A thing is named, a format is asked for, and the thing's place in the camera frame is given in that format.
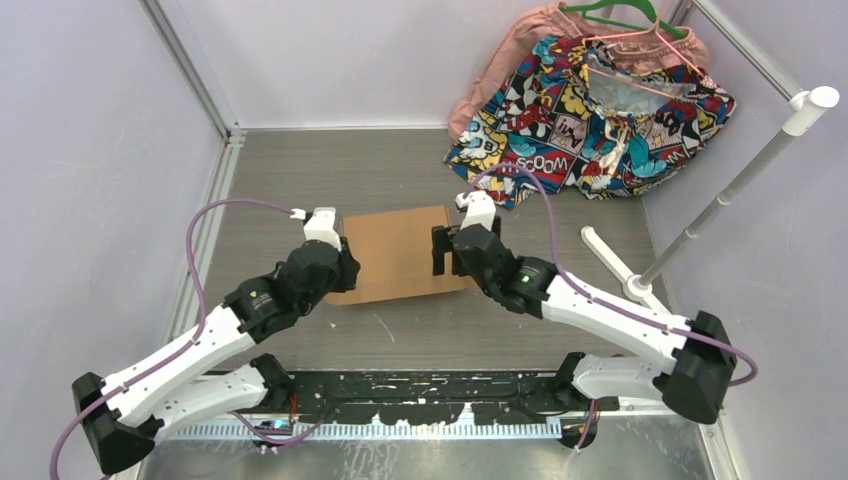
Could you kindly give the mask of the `brown cardboard box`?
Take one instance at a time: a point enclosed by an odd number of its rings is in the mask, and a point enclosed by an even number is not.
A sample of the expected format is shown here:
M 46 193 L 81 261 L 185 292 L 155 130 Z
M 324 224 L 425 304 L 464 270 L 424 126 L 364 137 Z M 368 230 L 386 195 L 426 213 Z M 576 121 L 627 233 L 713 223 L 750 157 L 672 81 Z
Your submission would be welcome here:
M 341 232 L 360 271 L 353 290 L 330 293 L 325 301 L 348 306 L 471 288 L 470 278 L 450 272 L 448 256 L 445 273 L 432 274 L 432 229 L 450 222 L 444 205 L 344 217 Z

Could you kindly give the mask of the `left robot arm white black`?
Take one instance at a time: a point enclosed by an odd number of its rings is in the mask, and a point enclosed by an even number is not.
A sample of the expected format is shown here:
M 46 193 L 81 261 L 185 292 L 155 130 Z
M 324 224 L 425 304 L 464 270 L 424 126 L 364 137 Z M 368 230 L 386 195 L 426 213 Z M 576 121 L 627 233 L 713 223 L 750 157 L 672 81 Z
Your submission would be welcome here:
M 265 275 L 243 281 L 189 332 L 144 360 L 72 384 L 82 429 L 104 475 L 147 457 L 170 434 L 231 411 L 290 404 L 292 379 L 262 354 L 212 380 L 200 375 L 293 327 L 329 293 L 354 289 L 360 270 L 348 240 L 307 240 Z

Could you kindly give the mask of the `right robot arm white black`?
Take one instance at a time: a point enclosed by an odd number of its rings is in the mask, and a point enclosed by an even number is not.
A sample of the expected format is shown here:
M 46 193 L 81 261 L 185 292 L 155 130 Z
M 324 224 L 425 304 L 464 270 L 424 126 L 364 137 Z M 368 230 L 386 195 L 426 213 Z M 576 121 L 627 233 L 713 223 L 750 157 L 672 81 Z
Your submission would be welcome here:
M 554 386 L 565 409 L 633 397 L 660 401 L 697 423 L 717 421 L 740 356 L 718 317 L 701 311 L 687 318 L 619 298 L 550 261 L 514 255 L 481 225 L 436 226 L 431 238 L 434 275 L 444 274 L 450 255 L 455 273 L 472 278 L 506 310 L 573 326 L 628 351 L 626 357 L 568 355 Z

